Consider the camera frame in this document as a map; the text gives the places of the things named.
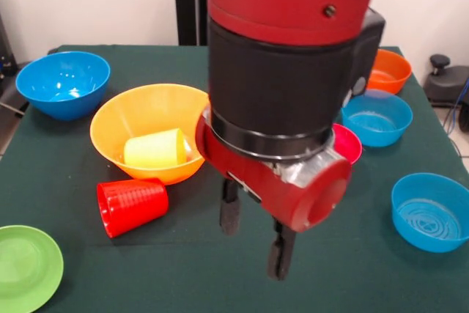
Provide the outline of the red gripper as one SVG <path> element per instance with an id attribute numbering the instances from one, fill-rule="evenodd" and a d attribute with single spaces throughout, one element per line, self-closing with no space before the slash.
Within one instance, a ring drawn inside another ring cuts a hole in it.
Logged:
<path id="1" fill-rule="evenodd" d="M 332 142 L 312 158 L 294 163 L 269 163 L 241 155 L 223 145 L 212 131 L 209 106 L 204 107 L 197 122 L 196 146 L 202 157 L 228 178 L 223 184 L 219 216 L 225 235 L 235 235 L 239 229 L 237 183 L 275 218 L 276 238 L 270 248 L 267 274 L 271 279 L 285 280 L 296 232 L 311 229 L 333 212 L 345 195 L 351 163 L 334 150 Z"/>

